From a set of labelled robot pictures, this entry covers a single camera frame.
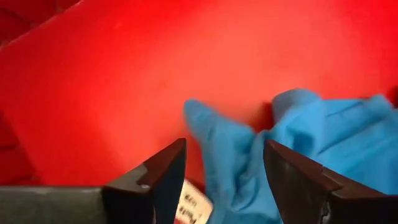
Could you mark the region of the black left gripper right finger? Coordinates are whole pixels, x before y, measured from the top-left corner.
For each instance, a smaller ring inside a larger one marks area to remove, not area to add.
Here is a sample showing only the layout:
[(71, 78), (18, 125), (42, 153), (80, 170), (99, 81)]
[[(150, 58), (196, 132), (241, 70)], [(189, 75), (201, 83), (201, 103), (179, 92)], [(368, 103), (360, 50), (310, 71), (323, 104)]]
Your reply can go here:
[(385, 194), (273, 140), (264, 166), (284, 224), (385, 224)]

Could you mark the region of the red plastic laundry bin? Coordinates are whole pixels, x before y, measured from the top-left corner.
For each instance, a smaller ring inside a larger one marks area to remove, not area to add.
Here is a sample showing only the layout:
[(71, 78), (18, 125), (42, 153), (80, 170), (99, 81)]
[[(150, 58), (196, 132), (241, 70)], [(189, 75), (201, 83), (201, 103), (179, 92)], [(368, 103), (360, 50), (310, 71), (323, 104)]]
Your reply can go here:
[(105, 184), (178, 138), (205, 185), (184, 103), (260, 132), (294, 89), (398, 108), (398, 0), (81, 0), (0, 49), (0, 112), (46, 185)]

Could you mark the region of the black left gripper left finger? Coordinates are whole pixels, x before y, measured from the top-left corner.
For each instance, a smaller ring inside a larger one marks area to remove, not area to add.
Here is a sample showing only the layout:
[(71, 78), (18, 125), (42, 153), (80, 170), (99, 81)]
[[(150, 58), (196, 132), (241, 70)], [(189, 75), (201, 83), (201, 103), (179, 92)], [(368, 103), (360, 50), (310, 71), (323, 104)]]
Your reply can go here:
[(102, 188), (107, 224), (174, 224), (187, 146), (178, 138)]

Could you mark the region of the bright blue cloth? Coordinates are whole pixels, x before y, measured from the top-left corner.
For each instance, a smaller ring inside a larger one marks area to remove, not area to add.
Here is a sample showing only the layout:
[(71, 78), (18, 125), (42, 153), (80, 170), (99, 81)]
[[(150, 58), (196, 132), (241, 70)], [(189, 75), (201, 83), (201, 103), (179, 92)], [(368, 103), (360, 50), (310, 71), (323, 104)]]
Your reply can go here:
[(398, 194), (398, 108), (382, 95), (324, 100), (294, 89), (272, 101), (274, 126), (255, 132), (201, 101), (184, 103), (201, 148), (206, 224), (282, 224), (263, 162), (268, 139), (385, 194)]

